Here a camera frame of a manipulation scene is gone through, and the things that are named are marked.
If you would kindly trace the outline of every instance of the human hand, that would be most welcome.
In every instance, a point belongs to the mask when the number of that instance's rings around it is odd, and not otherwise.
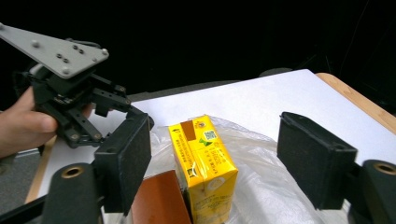
[[[0,113],[0,158],[42,146],[56,135],[56,119],[34,109],[35,99],[30,87],[12,107]],[[91,112],[92,105],[82,111],[86,118]]]

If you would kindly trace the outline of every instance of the yellow box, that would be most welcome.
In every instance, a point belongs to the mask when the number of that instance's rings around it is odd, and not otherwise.
[[[177,177],[194,224],[228,220],[238,169],[208,115],[169,126]]]

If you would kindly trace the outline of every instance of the black background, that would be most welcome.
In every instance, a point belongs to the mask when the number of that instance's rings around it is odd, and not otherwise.
[[[390,1],[8,2],[0,16],[4,25],[108,49],[109,59],[95,74],[125,86],[128,94],[251,79],[288,67],[331,73],[389,112],[396,107]],[[5,109],[16,100],[12,71],[31,60],[5,41],[0,55]]]

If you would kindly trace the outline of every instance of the table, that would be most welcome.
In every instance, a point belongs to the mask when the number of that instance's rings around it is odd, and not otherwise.
[[[358,152],[356,163],[369,159],[396,163],[396,118],[329,74],[303,69],[258,77],[214,88],[159,97],[133,105],[156,126],[168,126],[203,114],[230,120],[277,140],[279,115],[289,111],[311,118]],[[101,131],[115,130],[124,114],[92,115]],[[96,148],[65,148],[52,139],[43,154],[27,202],[45,195],[52,174],[67,164],[93,160]]]

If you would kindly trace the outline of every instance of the clear plastic bag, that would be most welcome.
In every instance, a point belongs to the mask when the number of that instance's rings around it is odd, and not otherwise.
[[[239,170],[227,224],[347,223],[347,204],[332,211],[313,207],[276,156],[275,140],[228,120],[209,117]],[[151,151],[146,176],[176,168],[167,127],[151,131]]]

